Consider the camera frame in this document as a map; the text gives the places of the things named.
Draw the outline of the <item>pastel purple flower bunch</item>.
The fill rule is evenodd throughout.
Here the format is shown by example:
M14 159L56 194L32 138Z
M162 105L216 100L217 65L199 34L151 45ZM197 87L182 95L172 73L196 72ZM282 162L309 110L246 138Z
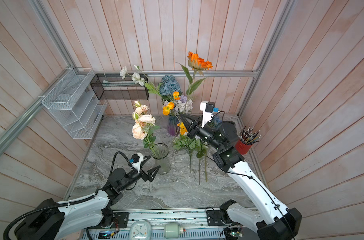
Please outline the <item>pastel purple flower bunch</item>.
M182 95L179 100L164 101L162 113L166 116L178 116L179 114L191 114L193 112L193 100Z

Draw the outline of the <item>clear grey glass vase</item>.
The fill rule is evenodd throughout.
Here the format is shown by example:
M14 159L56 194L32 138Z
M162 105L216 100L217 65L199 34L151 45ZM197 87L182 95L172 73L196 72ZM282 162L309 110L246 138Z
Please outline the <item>clear grey glass vase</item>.
M160 175L166 175L171 170L171 164L169 162L169 148L166 144L155 144L151 150L151 156L155 159L155 166L160 166L158 173Z

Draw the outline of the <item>blue purple glass vase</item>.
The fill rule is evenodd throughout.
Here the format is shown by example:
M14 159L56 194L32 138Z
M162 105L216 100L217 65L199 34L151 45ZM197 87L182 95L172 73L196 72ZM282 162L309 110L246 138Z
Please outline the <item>blue purple glass vase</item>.
M177 116L168 116L167 132L171 136L177 135L179 128L178 124L179 124L179 119L177 118Z

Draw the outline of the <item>white lilac flower bunch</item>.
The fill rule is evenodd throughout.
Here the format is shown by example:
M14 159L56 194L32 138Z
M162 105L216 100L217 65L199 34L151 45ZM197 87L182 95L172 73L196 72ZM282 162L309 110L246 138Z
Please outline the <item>white lilac flower bunch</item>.
M188 153L190 173L192 172L193 156L196 156L199 159L199 184L201 184L202 165L204 165L205 181L208 181L208 147L202 140L190 139L187 135L179 135L173 140L173 148Z

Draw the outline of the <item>peach peony stem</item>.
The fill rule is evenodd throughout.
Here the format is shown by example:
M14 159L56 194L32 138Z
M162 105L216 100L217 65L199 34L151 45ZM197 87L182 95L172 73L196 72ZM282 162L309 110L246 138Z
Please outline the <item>peach peony stem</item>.
M136 121L135 125L132 127L133 137L135 139L142 140L143 146L146 149L150 149L153 157L158 157L159 155L159 149L155 143L156 136L154 134L154 131L158 128L159 126L154 124L140 121Z
M135 123L136 121L140 121L156 125L156 119L148 112L149 107L147 105L143 105L139 101L135 101L134 107L135 110L132 113L132 118L135 121Z

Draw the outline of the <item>blue rose bunch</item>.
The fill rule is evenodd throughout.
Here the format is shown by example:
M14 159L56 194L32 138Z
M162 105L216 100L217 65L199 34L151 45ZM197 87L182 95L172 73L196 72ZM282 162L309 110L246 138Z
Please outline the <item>blue rose bunch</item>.
M174 92L179 92L180 95L183 93L180 84L172 75L165 75L162 77L161 83L159 85L159 93L163 100L173 99Z

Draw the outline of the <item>orange gerbera stem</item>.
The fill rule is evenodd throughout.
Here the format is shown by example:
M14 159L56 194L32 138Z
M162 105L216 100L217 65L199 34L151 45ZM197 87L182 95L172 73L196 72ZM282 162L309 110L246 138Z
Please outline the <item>orange gerbera stem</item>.
M201 78L199 80L196 80L196 76L199 75L201 77L204 76L204 71L210 70L213 68L213 64L210 61L206 61L205 59L202 59L199 57L198 54L194 54L193 52L188 53L188 67L190 67L193 70L193 74L190 74L189 69L178 63L182 70L184 71L186 78L189 81L188 89L185 93L185 95L188 97L188 99L193 100L193 92L198 89L198 87L204 82L206 78Z

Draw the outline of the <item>white flower stem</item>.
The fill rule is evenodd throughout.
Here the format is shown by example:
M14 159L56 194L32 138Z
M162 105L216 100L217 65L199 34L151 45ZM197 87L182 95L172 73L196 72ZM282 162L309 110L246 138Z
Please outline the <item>white flower stem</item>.
M148 78L148 75L141 70L140 66L134 65L134 68L136 69L136 72L134 72L133 74L129 74L127 72L127 67L126 66L122 67L122 69L119 72L120 77L124 79L126 76L130 76L131 80L135 84L139 84L142 87L146 87L147 91L150 94L161 96L159 87L156 86L154 83L150 82L149 80L145 79L145 77Z

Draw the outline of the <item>orange poppy flower bunch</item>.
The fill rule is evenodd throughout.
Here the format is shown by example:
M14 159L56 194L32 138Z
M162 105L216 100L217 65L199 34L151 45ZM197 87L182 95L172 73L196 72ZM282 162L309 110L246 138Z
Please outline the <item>orange poppy flower bunch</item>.
M167 131L171 136L176 136L179 128L178 116L188 111L188 97L174 91L171 95L162 96L162 101L162 113L168 116Z

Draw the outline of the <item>red pencil cup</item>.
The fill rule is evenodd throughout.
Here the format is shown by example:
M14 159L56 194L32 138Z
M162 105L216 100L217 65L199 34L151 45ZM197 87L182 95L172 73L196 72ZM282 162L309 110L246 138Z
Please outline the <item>red pencil cup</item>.
M235 148L241 155L246 155L251 149L252 145L248 145L244 139L240 138L235 144Z

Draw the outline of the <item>white analog clock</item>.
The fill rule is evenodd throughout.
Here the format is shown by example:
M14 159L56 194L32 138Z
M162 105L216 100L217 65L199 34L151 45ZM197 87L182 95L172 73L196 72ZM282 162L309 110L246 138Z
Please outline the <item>white analog clock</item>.
M150 240L152 234L152 226L147 221L137 221L130 227L129 240Z

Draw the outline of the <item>pale green cylinder device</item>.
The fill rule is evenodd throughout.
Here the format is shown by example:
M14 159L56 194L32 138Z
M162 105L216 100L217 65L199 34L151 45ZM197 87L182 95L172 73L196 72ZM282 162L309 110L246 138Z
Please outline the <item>pale green cylinder device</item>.
M164 237L166 239L176 239L182 236L186 229L178 223L169 223L164 226Z

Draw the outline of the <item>black mesh basket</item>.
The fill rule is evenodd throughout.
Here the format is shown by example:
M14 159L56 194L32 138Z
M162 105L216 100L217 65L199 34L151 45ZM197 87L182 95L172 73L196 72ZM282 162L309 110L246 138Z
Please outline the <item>black mesh basket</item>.
M136 84L130 76L121 78L119 74L95 74L90 86L101 101L148 100L145 86Z

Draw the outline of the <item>green circuit board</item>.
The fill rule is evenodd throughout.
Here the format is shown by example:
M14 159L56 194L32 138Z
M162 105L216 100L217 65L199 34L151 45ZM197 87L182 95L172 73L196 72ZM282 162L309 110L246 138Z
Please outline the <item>green circuit board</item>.
M238 229L226 228L224 229L224 239L225 240L240 240L243 237L243 233Z

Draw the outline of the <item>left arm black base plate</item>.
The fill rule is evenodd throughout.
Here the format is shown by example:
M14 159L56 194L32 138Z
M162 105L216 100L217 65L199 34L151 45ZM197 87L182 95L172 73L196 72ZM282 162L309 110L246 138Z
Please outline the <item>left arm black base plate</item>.
M129 212L111 212L103 217L100 223L102 228L124 229L127 227Z

